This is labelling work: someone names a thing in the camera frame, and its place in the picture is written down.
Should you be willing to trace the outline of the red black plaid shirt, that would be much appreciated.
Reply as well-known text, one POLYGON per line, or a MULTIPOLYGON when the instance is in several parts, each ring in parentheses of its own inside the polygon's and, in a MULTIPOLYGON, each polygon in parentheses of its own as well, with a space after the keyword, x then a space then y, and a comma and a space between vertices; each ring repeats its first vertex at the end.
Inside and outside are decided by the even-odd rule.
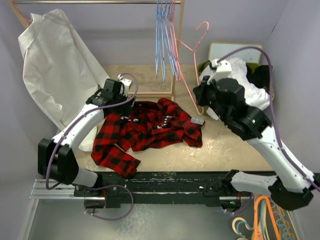
POLYGON ((192 118, 170 99, 137 101, 130 116, 111 113, 105 118, 94 140, 91 157, 96 165, 132 178, 140 160, 129 155, 128 150, 160 149, 182 142, 200 148, 203 125, 203 120, 192 118))

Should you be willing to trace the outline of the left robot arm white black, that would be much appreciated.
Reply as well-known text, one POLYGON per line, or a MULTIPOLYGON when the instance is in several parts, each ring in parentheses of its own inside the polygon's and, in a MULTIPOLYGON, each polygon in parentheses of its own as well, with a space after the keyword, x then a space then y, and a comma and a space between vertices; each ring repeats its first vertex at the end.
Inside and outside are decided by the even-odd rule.
POLYGON ((46 180, 53 179, 65 185, 85 186, 91 196, 103 191, 98 174, 79 167, 75 151, 81 142, 110 113, 128 116, 136 96, 129 97, 131 79, 120 74, 116 80, 106 79, 104 86, 90 96, 75 119, 51 139, 38 144, 37 171, 46 180))

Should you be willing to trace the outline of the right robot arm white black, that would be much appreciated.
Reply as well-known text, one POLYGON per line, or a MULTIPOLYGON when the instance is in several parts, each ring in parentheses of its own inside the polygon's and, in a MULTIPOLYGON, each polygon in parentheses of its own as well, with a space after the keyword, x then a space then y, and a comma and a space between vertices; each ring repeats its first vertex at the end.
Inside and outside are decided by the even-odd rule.
POLYGON ((312 190, 320 185, 319 173, 303 167, 276 139, 271 120, 257 107, 245 101, 245 88, 233 78, 207 83, 204 79, 193 89, 196 103, 208 106, 235 135, 255 148, 275 171, 275 175, 249 174, 231 170, 222 179, 222 190, 228 196, 237 192, 260 194, 281 208, 293 211, 309 205, 312 190))

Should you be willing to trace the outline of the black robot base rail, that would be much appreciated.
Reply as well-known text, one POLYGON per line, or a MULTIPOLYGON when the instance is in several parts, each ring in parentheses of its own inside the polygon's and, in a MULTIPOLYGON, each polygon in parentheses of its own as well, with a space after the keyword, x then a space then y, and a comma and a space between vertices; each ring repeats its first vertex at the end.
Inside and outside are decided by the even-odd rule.
POLYGON ((115 172, 100 172, 106 191, 76 187, 74 195, 87 200, 105 200, 106 208, 121 204, 205 205, 240 207, 249 192, 237 193, 223 186, 225 171, 138 172, 125 179, 115 172))

